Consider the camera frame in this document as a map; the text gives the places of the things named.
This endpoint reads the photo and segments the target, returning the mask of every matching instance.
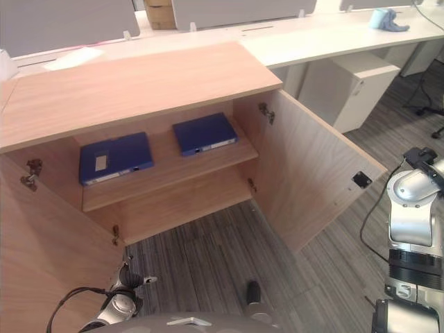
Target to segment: chair leg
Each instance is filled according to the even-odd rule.
[[[434,139],[440,139],[441,138],[441,132],[443,132],[443,131],[444,131],[444,126],[441,127],[439,130],[437,130],[436,132],[433,132],[432,133],[432,137]]]

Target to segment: white drawer unit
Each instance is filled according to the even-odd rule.
[[[298,100],[345,133],[362,126],[398,72],[369,52],[313,61]]]
[[[402,69],[401,76],[405,77],[427,71],[433,60],[439,57],[443,46],[444,38],[419,43],[409,58],[409,61]]]

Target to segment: cabinet shelf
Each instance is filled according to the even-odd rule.
[[[239,136],[236,144],[188,157],[181,156],[172,130],[150,135],[154,167],[85,187],[83,211],[97,210],[258,157],[242,129],[235,121],[230,122]]]
[[[248,199],[250,187],[235,166],[164,187],[117,204],[121,239],[133,244]]]

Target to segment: cabinet hinge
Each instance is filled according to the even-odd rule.
[[[259,103],[258,105],[259,111],[268,118],[268,122],[270,125],[273,125],[273,122],[275,121],[275,113],[273,111],[270,111],[267,107],[266,103]]]
[[[28,187],[31,191],[37,191],[37,185],[35,180],[40,176],[42,172],[43,161],[40,158],[29,160],[26,165],[29,167],[29,176],[23,176],[20,178],[20,182]]]
[[[112,245],[117,246],[118,245],[117,240],[120,237],[120,230],[119,230],[119,226],[117,224],[112,227],[112,234],[114,236],[114,238],[111,241]]]
[[[247,179],[247,181],[248,181],[248,185],[250,185],[250,188],[256,193],[257,187],[255,185],[255,182],[253,182],[253,179],[249,178],[249,179]]]

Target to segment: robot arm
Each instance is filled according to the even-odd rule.
[[[375,333],[444,333],[442,279],[443,238],[432,205],[444,190],[444,160],[435,152],[413,148],[405,155],[414,171],[403,171],[388,182],[389,275],[373,314]]]
[[[123,262],[99,313],[79,333],[131,319],[142,308],[142,299],[136,296],[135,289],[155,281],[156,277],[142,277],[131,273],[128,263]]]

